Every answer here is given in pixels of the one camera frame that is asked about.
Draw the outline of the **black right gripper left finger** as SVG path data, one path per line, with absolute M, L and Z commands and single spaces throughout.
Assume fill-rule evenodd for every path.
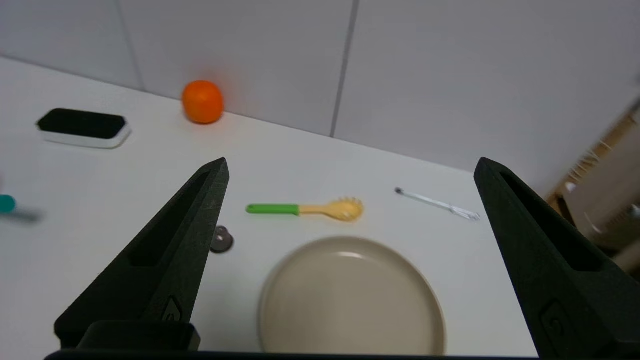
M 230 179 L 195 172 L 54 323 L 62 349 L 197 349 L 195 301 Z

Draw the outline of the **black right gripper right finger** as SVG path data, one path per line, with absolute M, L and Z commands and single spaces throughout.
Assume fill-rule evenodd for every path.
M 473 177 L 538 356 L 637 360 L 638 281 L 503 164 Z

